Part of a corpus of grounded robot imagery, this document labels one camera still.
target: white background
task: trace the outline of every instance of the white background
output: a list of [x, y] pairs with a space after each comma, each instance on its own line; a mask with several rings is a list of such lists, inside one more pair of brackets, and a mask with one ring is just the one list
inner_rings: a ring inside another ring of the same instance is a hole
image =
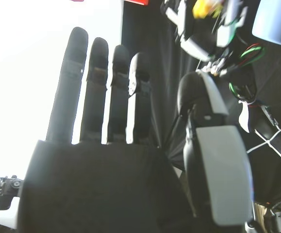
[[[38, 139], [45, 139], [62, 59], [71, 30], [109, 44], [121, 41], [123, 0], [0, 0], [0, 176], [23, 179]], [[73, 143], [79, 140], [83, 76]], [[15, 227], [18, 199], [0, 212], [0, 224]]]

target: orange object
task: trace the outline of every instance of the orange object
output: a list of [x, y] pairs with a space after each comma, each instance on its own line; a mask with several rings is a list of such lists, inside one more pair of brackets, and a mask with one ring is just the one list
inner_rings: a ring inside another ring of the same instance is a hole
[[130, 1], [133, 3], [137, 3], [143, 6], [147, 6], [149, 4], [149, 0], [125, 0], [125, 1]]

